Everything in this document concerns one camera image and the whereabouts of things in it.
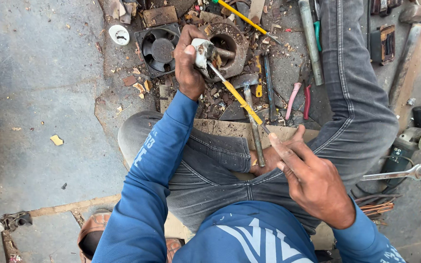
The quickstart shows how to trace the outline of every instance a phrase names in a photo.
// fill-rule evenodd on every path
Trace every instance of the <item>man's right hand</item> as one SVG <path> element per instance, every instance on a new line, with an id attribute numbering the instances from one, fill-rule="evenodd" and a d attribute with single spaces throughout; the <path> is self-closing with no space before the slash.
<path id="1" fill-rule="evenodd" d="M 175 75 L 180 84 L 180 92 L 188 98 L 197 101 L 204 92 L 205 82 L 199 71 L 194 69 L 196 49 L 191 45 L 195 38 L 207 39 L 196 26 L 185 25 L 180 40 L 175 47 Z"/>
<path id="2" fill-rule="evenodd" d="M 269 135 L 283 161 L 277 163 L 289 182 L 290 197 L 315 218 L 336 229 L 355 222 L 355 207 L 331 161 L 316 156 L 304 143 L 305 127 L 300 125 L 288 142 Z"/>

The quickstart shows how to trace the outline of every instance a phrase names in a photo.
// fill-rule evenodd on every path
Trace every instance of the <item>red pliers handle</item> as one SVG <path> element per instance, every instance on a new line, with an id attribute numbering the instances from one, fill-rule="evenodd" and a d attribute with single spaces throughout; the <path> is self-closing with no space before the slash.
<path id="1" fill-rule="evenodd" d="M 310 105 L 311 105 L 311 93 L 310 93 L 311 84 L 304 88 L 305 91 L 305 109 L 303 110 L 303 119 L 307 120 L 308 113 L 310 113 Z"/>

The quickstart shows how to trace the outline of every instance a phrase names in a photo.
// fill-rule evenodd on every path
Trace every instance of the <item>blue long-sleeve shirt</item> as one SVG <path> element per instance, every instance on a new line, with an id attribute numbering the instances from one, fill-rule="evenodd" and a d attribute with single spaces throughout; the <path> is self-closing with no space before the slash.
<path id="1" fill-rule="evenodd" d="M 197 103 L 177 92 L 137 153 L 95 252 L 94 263 L 166 261 L 164 223 L 168 181 L 182 160 Z M 354 224 L 333 229 L 345 263 L 405 261 L 356 208 Z M 196 236 L 173 257 L 177 262 L 317 262 L 313 243 L 284 207 L 262 201 L 231 204 L 206 218 Z"/>

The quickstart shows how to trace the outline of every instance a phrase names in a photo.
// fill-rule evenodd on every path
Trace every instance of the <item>pink pliers handle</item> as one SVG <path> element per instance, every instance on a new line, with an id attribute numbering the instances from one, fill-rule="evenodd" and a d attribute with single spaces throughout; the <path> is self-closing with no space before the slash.
<path id="1" fill-rule="evenodd" d="M 301 83 L 297 82 L 293 85 L 292 95 L 290 95 L 289 104 L 287 105 L 287 114 L 285 114 L 285 119 L 288 120 L 290 117 L 290 113 L 292 112 L 292 105 L 295 97 L 297 96 L 298 90 L 301 87 Z"/>

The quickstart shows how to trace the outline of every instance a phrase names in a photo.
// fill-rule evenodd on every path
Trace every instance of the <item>screwdriver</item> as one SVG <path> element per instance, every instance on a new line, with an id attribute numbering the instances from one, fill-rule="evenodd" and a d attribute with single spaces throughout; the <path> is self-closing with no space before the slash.
<path id="1" fill-rule="evenodd" d="M 254 121 L 256 121 L 256 123 L 258 125 L 261 126 L 261 128 L 267 133 L 269 134 L 270 131 L 266 128 L 266 125 L 264 125 L 264 123 L 261 121 L 261 119 L 259 118 L 259 116 L 256 114 L 256 112 L 254 112 L 254 110 L 251 108 L 251 106 L 249 106 L 249 104 L 245 101 L 245 99 L 243 99 L 243 97 L 237 92 L 237 90 L 233 87 L 233 85 L 230 84 L 230 82 L 228 82 L 224 76 L 222 76 L 220 74 L 220 72 L 214 67 L 214 65 L 212 65 L 212 63 L 210 61 L 207 61 L 207 65 L 212 69 L 212 71 L 220 78 L 220 80 L 222 80 L 222 83 L 225 85 L 225 87 L 233 94 L 233 96 L 237 99 L 237 101 L 241 104 L 241 106 L 243 108 L 245 108 L 245 110 L 248 112 L 249 115 L 251 115 L 254 119 Z"/>
<path id="2" fill-rule="evenodd" d="M 243 19 L 244 21 L 246 21 L 248 24 L 252 25 L 254 28 L 256 28 L 257 30 L 259 30 L 261 33 L 265 34 L 266 36 L 270 37 L 272 40 L 274 40 L 277 44 L 282 45 L 282 43 L 280 43 L 280 41 L 278 41 L 275 37 L 271 36 L 266 30 L 262 29 L 260 26 L 256 25 L 255 23 L 253 23 L 253 21 L 249 20 L 246 16 L 242 15 L 240 12 L 238 12 L 237 10 L 235 10 L 234 8 L 232 8 L 231 6 L 229 6 L 227 3 L 225 3 L 222 0 L 212 0 L 212 2 L 214 4 L 221 4 L 222 6 L 224 6 L 226 9 L 230 10 L 232 13 L 234 13 L 235 15 L 239 16 L 241 19 Z"/>

